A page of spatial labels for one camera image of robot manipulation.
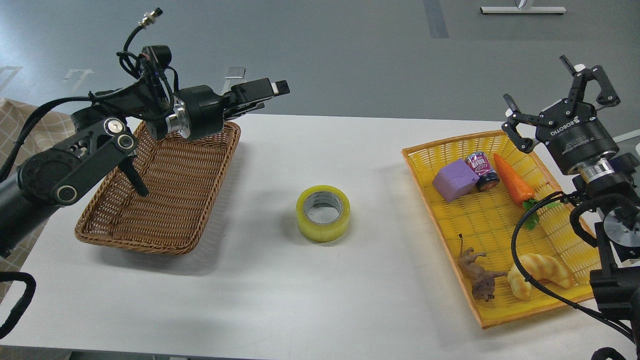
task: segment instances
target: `brown wicker basket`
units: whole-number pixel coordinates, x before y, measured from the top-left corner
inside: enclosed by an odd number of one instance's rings
[[[149,189],[140,197],[121,171],[107,175],[76,225],[85,243],[155,254],[193,250],[227,173],[240,127],[194,142],[171,133],[154,141],[141,124],[134,166]]]

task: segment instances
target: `metal connector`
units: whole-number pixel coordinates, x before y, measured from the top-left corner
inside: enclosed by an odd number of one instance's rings
[[[142,26],[142,27],[144,27],[146,29],[147,26],[155,24],[156,23],[156,19],[160,15],[162,15],[162,9],[156,8],[154,11],[152,11],[150,13],[145,13],[145,17],[142,18],[142,21],[140,21],[138,24],[140,24],[140,26]]]

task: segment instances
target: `clear tape roll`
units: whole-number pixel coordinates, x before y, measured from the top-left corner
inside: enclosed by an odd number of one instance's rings
[[[338,211],[338,217],[334,221],[321,224],[309,218],[308,212],[311,208],[327,206]],[[309,240],[321,243],[333,241],[347,231],[350,211],[349,199],[338,188],[330,185],[312,186],[298,197],[298,228]]]

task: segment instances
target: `purple block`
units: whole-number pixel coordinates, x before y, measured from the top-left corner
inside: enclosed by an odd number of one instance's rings
[[[470,193],[478,179],[478,175],[462,159],[458,159],[438,171],[433,186],[447,202],[452,202]]]

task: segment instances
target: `croissant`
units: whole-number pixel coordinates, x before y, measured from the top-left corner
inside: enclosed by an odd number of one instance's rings
[[[540,254],[525,254],[520,256],[522,266],[535,279],[548,279],[565,289],[572,287],[575,282],[573,276],[564,265],[551,256]],[[515,264],[511,267],[507,276],[513,295],[521,300],[527,300],[531,296],[531,284],[524,281]]]

